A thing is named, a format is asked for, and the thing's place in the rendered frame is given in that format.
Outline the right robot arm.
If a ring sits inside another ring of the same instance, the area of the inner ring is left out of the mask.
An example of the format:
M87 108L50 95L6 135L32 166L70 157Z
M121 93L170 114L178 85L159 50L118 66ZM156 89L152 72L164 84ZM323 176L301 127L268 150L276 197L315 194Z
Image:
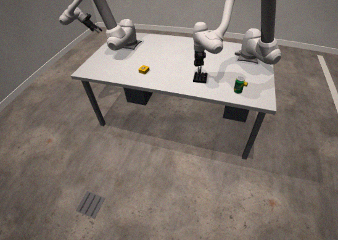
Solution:
M68 25L78 19L83 12L77 7L82 0L74 0L60 16L59 22ZM136 39L136 30L130 19L122 20L117 25L106 0L93 0L107 28L107 45L113 50L135 49L141 42Z

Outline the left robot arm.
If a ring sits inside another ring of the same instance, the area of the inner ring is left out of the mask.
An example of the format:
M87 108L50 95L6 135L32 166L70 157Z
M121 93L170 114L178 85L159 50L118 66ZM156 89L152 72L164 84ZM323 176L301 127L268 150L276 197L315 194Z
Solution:
M223 17L220 26L211 32L208 31L204 22L197 22L194 25L194 44L202 46L212 54L218 54L223 50L223 36L226 33L235 0L226 0L223 10ZM258 63L260 61L273 65L281 59L281 51L274 38L276 16L276 0L261 0L261 31L256 28L249 29L242 41L239 52L239 61Z

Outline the green drink can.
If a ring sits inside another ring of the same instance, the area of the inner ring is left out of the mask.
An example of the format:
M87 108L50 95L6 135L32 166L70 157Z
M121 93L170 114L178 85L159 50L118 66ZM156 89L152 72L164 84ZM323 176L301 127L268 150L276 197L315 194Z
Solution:
M235 85L234 85L234 92L237 94L242 93L244 83L245 83L245 80L243 77L237 77Z

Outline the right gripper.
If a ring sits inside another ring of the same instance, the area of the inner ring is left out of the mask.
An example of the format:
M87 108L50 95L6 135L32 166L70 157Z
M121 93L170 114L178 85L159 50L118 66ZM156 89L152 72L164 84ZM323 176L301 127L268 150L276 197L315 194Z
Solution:
M87 14L87 13L86 13ZM78 18L78 20L85 24L91 31L96 31L97 33L100 33L97 29L99 29L100 31L102 31L102 29L99 26L96 26L95 24L92 23L92 21L90 21L91 15L87 14L88 16L86 16L85 14L81 14Z

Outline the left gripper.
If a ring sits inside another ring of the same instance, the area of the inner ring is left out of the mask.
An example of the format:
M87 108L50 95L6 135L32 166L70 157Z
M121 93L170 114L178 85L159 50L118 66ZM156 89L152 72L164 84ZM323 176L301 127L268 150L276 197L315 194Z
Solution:
M202 71L202 66L204 65L204 58L206 58L206 53L204 52L205 49L202 46L198 46L194 44L194 65L198 67L197 73L199 74L199 68L200 73ZM200 66L200 67L199 67Z

